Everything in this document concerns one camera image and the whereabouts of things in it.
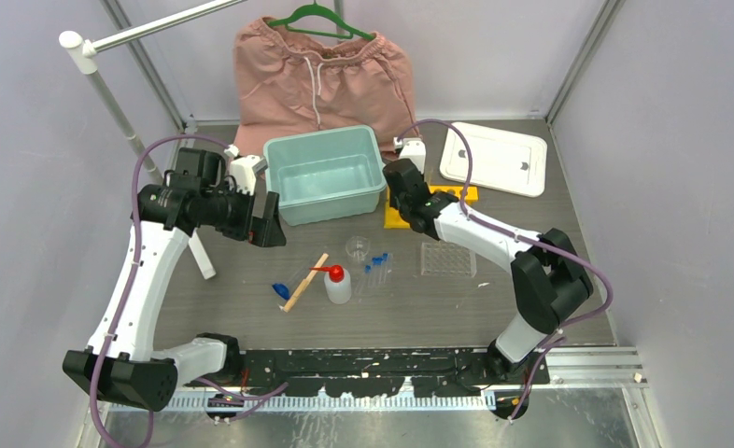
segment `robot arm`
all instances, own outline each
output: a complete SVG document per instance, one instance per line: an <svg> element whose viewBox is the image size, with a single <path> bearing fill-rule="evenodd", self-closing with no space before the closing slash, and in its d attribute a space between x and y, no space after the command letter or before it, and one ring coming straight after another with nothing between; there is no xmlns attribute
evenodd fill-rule
<svg viewBox="0 0 734 448"><path fill-rule="evenodd" d="M159 411L178 385L211 373L240 372L235 338L202 334L190 343L162 351L154 351L152 344L172 271L197 227L213 226L224 236L260 247L286 243L276 193L267 194L263 217L252 216L254 187L264 160L257 156L235 158L230 175L225 175L223 166L219 154L182 148L175 170L166 173L163 184L147 185L139 192L142 260L104 360L99 399ZM131 227L120 279L103 319L86 350L70 350L64 358L64 372L88 393L92 366L101 356L138 249L134 244Z"/></svg>
<svg viewBox="0 0 734 448"><path fill-rule="evenodd" d="M412 161L389 163L384 167L384 176L390 205L400 211L412 230L471 249L513 276L518 315L488 348L495 357L496 371L512 371L520 366L592 294L584 268L477 224L463 213L458 198L442 191L431 193ZM466 211L516 236L544 241L575 254L562 231L552 229L541 235L504 224L468 206Z"/></svg>

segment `white tray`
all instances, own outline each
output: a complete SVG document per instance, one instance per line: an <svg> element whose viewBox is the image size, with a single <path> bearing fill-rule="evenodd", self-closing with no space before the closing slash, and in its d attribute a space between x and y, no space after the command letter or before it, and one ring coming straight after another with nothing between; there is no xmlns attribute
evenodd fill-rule
<svg viewBox="0 0 734 448"><path fill-rule="evenodd" d="M469 123L453 124L472 149L473 184L522 196L543 194L548 145L542 138ZM449 130L439 171L446 179L463 182L468 166L466 147Z"/></svg>

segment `clothes hanger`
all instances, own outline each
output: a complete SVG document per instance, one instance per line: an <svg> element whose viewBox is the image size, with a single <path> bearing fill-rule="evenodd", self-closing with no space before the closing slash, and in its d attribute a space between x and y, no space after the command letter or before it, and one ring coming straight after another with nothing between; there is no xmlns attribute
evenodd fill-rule
<svg viewBox="0 0 734 448"><path fill-rule="evenodd" d="M315 17L322 17L324 19L328 19L329 21L332 21L337 27L339 27L342 30L345 30L348 32L347 35L338 35L337 33L328 33L325 31L315 31L315 30L302 30L300 28L292 28L290 27L291 23L294 23L298 21L301 18L309 17L309 16L315 16ZM290 17L287 17L286 19L278 19L275 21L269 21L268 26L275 27L275 26L282 26L284 25L287 27L288 31L292 31L294 33L304 33L306 35L325 35L327 37L337 37L340 39L351 39L354 35L357 35L363 39L366 40L373 40L374 37L372 35L368 35L367 33L364 33L362 30L358 30L342 20L340 16L337 15L334 11L328 9L327 7L322 7L321 5L318 5L318 1L315 0L312 5L304 5L302 7L299 7L295 11L293 11L292 14L290 14Z"/></svg>

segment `gray table surface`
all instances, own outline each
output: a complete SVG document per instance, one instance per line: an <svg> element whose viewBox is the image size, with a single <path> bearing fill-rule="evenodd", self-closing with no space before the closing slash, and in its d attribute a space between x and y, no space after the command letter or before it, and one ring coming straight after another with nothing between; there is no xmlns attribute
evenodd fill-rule
<svg viewBox="0 0 734 448"><path fill-rule="evenodd" d="M548 144L543 195L525 198L480 188L474 208L523 229L561 229L585 256L571 196L545 122L473 123L537 135ZM234 126L216 126L201 128L199 133L232 141L235 130ZM428 148L426 176L432 177L433 184L455 185L438 172L446 129L424 125L422 133ZM213 148L207 144L197 147ZM258 192L264 191L261 180ZM186 343L201 332L235 336L244 348L486 346L510 323L516 308L509 274L478 256L475 278L421 276L420 245L432 240L409 230L385 230L383 220L381 203L368 215L297 227L283 225L288 244L271 249L201 229L218 274L204 280L189 251L180 257L158 319L156 349ZM392 252L393 275L384 293L334 305L319 275L292 311L281 311L278 305L283 301L271 284L288 279L316 251L325 249L331 263L346 264L345 243L354 235L369 238L374 252ZM577 313L599 304L595 294ZM605 316L571 327L567 335L570 343L614 343Z"/></svg>

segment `blue cap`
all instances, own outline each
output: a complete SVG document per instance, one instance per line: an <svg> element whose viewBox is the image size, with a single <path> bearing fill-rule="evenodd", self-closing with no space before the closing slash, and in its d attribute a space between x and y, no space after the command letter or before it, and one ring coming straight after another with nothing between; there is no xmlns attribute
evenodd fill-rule
<svg viewBox="0 0 734 448"><path fill-rule="evenodd" d="M273 285L271 285L271 287L274 289L274 292L279 295L279 297L286 301L290 300L290 291L288 287L286 287L283 283L274 283Z"/></svg>

